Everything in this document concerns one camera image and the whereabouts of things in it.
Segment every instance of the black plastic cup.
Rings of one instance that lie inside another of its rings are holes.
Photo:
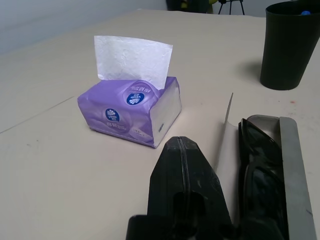
[[[320,4],[286,1],[267,7],[262,85],[275,90],[296,88],[319,36]]]

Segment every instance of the blue object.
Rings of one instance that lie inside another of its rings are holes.
[[[309,12],[309,11],[303,11],[302,13],[301,13],[301,15],[310,15],[311,13]]]

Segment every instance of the tissue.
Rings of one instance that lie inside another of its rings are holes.
[[[176,77],[167,77],[172,45],[95,36],[101,82],[78,97],[92,130],[156,148],[182,106]]]
[[[137,80],[165,87],[173,46],[121,36],[95,36],[95,56],[101,80]]]

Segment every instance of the tissue package label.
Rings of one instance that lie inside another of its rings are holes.
[[[177,101],[181,106],[179,85],[175,77],[168,77],[165,88],[161,90],[144,80],[102,80],[79,96],[78,106],[91,129],[155,148],[159,144],[154,139],[154,134],[159,134],[158,131],[153,132],[157,127],[155,123],[165,123],[157,119],[157,113],[151,116],[150,112],[173,84],[177,86]],[[180,110],[176,110],[176,116],[171,117],[166,124],[171,125]],[[163,116],[161,113],[158,117],[165,122],[166,117]]]

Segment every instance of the wall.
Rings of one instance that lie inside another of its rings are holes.
[[[243,0],[244,13],[254,17],[265,17],[266,8],[272,4],[285,2],[286,0]],[[213,5],[214,14],[219,13],[221,4],[219,2]],[[220,14],[229,14],[230,2],[223,5]],[[239,1],[232,3],[232,15],[242,15],[241,4]]]
[[[136,9],[166,8],[165,0],[4,0],[0,54]]]

